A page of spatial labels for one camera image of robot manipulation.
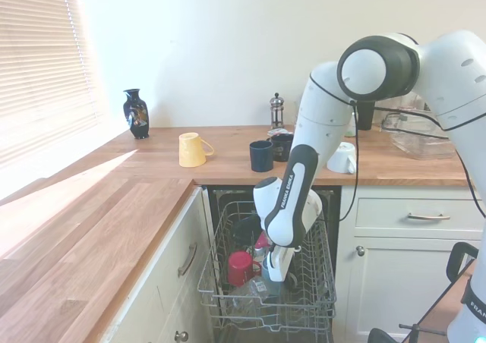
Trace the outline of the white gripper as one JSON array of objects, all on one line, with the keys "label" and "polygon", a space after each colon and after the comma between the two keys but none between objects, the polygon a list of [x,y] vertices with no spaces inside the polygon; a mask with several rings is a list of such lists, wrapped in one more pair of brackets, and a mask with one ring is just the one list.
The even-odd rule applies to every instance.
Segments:
[{"label": "white gripper", "polygon": [[267,254],[267,270],[272,282],[284,282],[295,254],[292,247],[275,246]]}]

